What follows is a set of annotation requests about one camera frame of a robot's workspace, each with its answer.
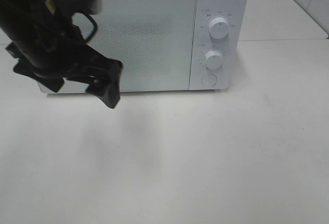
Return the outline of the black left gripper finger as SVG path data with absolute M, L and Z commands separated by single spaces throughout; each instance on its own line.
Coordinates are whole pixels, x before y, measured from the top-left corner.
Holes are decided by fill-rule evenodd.
M 108 108 L 120 100 L 120 77 L 123 65 L 113 59 L 97 59 L 87 68 L 88 87 L 85 92 L 100 99 Z

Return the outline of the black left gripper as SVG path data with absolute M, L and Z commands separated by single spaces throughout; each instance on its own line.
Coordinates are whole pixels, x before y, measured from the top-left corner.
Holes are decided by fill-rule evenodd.
M 89 80 L 87 68 L 102 55 L 88 46 L 98 26 L 84 38 L 72 17 L 63 17 L 52 0 L 1 0 L 1 29 L 11 39 L 13 71 L 53 92 L 64 79 Z

